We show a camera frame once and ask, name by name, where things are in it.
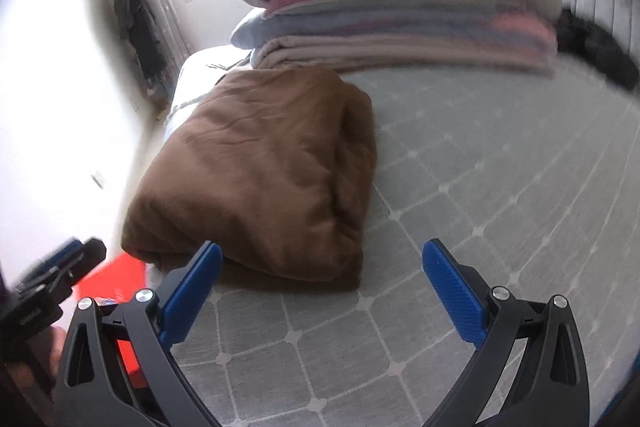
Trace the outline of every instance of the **black hanging clothing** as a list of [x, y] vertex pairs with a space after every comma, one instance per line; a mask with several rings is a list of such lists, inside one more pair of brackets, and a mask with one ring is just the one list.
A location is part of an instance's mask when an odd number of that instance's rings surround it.
[[128, 39], [138, 55], [142, 73], [152, 80], [166, 68], [156, 36], [156, 19], [145, 0], [113, 0], [120, 37]]
[[636, 88], [640, 80], [638, 67], [606, 29], [565, 8], [556, 23], [556, 32], [559, 53], [583, 58], [617, 86], [629, 91]]

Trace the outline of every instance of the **bed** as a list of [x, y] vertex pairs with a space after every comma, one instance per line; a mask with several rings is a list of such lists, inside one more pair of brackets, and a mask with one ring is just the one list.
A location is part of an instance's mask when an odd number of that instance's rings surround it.
[[[638, 0], [564, 0], [638, 57]], [[169, 136], [225, 71], [191, 57]], [[490, 285], [567, 295], [586, 356], [591, 423], [640, 345], [640, 108], [587, 65], [552, 74], [463, 67], [342, 76], [372, 100], [378, 167], [358, 289], [227, 263], [174, 355], [223, 425], [419, 426], [473, 352], [420, 266], [439, 237]], [[484, 416], [497, 412], [524, 349]]]

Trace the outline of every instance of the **mattress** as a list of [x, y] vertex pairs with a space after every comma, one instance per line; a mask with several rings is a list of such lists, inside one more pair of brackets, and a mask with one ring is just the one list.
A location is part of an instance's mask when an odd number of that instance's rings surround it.
[[[490, 285], [567, 295], [594, 421], [640, 345], [640, 108], [593, 70], [346, 74], [374, 105], [379, 162], [357, 289], [226, 263], [174, 355], [223, 425], [419, 426], [473, 352], [420, 267], [439, 237]], [[506, 396], [524, 342], [485, 415]]]

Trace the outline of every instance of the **silver screw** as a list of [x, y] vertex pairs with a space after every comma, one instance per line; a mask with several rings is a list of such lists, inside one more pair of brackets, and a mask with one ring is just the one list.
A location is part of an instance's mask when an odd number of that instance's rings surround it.
[[566, 298], [562, 295], [556, 295], [554, 297], [554, 304], [558, 306], [558, 308], [566, 308], [569, 302], [567, 302]]
[[509, 295], [511, 295], [509, 290], [504, 286], [496, 286], [494, 291], [492, 291], [492, 294], [496, 299], [498, 299], [498, 301], [506, 301], [509, 298]]
[[85, 297], [84, 299], [80, 299], [80, 301], [78, 302], [78, 309], [85, 310], [91, 307], [92, 303], [93, 301], [91, 300], [90, 297]]
[[154, 297], [154, 293], [149, 288], [145, 288], [136, 293], [136, 301], [149, 302]]

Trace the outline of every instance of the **brown folded comforter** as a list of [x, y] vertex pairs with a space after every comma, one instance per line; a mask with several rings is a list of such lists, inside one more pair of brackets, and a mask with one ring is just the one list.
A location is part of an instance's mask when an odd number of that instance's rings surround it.
[[235, 71], [148, 168], [122, 247], [167, 270], [211, 240], [274, 275], [356, 277], [375, 163], [369, 97], [333, 71]]

